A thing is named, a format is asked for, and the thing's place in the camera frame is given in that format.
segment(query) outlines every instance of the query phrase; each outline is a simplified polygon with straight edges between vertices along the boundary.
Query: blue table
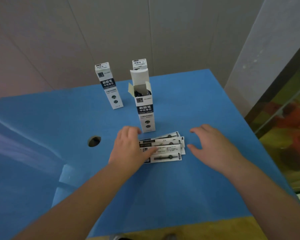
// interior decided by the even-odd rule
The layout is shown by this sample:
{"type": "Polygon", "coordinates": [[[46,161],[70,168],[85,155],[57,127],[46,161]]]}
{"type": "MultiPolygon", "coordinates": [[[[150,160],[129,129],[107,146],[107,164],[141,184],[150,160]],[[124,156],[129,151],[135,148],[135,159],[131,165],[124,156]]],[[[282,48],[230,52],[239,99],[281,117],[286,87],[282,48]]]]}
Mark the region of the blue table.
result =
{"type": "MultiPolygon", "coordinates": [[[[200,146],[189,129],[210,124],[294,195],[210,70],[156,76],[150,82],[156,131],[140,139],[179,131],[186,143],[200,146]]],[[[116,110],[101,85],[0,99],[0,239],[11,238],[102,169],[124,125],[140,126],[128,81],[117,87],[124,107],[116,110]],[[94,135],[101,142],[88,147],[94,135]]],[[[182,161],[143,165],[90,236],[249,215],[230,182],[186,149],[182,161]]]]}

